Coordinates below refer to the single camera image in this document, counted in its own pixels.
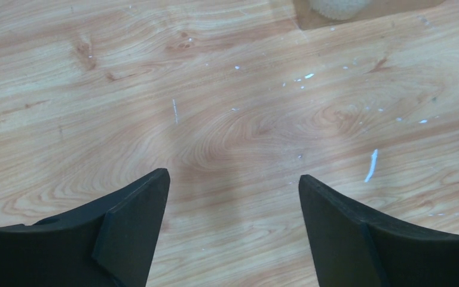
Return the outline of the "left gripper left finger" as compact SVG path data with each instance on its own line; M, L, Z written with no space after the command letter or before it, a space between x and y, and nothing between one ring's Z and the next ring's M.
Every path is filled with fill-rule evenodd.
M169 187L159 168L32 225L0 227L0 286L145 286Z

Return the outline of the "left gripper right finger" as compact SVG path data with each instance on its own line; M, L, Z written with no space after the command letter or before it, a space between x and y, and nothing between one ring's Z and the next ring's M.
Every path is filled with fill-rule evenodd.
M420 227L310 175L299 198L320 286L459 286L459 235Z

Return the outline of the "clear plastic organizer bin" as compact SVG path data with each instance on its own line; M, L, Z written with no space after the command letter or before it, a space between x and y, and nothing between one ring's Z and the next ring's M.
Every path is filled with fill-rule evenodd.
M422 10L442 4L443 0L373 0L373 2L348 20L328 19L312 10L308 0L293 1L298 26L302 30L317 29L361 20Z

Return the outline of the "black lid spice bottle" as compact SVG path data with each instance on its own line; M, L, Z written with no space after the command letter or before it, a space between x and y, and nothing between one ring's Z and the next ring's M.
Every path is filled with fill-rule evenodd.
M309 0L312 10L332 20L348 20L369 6L373 0Z

